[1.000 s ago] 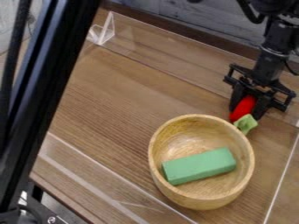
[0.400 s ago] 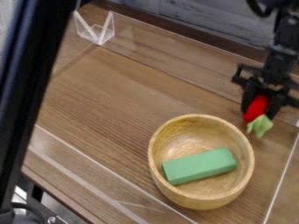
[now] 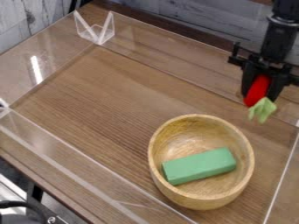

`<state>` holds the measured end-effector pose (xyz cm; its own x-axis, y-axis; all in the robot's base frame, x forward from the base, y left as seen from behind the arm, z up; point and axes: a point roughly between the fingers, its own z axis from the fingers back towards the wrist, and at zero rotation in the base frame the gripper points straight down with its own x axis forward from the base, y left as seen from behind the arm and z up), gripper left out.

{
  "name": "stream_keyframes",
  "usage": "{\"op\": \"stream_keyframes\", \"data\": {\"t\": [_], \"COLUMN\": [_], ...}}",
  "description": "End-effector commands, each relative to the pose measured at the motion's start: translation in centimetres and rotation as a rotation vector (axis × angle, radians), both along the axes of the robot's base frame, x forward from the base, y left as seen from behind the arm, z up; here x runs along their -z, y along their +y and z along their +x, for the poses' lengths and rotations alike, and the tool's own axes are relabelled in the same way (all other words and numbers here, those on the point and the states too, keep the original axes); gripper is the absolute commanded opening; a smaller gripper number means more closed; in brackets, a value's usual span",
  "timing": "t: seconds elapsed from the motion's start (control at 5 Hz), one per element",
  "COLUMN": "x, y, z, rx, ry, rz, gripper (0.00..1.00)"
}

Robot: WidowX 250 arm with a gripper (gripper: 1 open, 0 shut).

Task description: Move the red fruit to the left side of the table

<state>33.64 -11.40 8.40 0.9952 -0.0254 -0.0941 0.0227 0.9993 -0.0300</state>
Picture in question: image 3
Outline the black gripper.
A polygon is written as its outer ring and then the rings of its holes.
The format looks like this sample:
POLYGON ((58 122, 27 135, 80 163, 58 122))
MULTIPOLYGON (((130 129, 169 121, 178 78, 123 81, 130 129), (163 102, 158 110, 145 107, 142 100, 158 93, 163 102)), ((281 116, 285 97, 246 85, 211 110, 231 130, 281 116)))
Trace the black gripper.
POLYGON ((270 86, 267 89, 267 98, 274 102, 281 95, 285 86, 295 85, 299 87, 299 76, 293 74, 293 66, 283 64, 274 66, 273 62, 262 59, 262 56, 246 49, 239 42, 234 44, 229 63, 241 67, 242 76, 242 94, 247 95, 255 78, 265 74, 270 77, 270 86))

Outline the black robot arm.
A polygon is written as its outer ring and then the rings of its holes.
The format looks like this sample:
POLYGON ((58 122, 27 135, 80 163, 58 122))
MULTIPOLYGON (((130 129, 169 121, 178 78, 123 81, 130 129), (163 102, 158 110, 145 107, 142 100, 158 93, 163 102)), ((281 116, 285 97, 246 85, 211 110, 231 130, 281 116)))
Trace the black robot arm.
POLYGON ((265 97, 274 102, 285 87, 299 87, 299 75, 293 73, 299 61, 289 59, 299 33, 299 0, 273 2, 262 46, 255 51, 238 42, 229 56, 229 63, 243 72, 241 93, 249 107, 265 97))

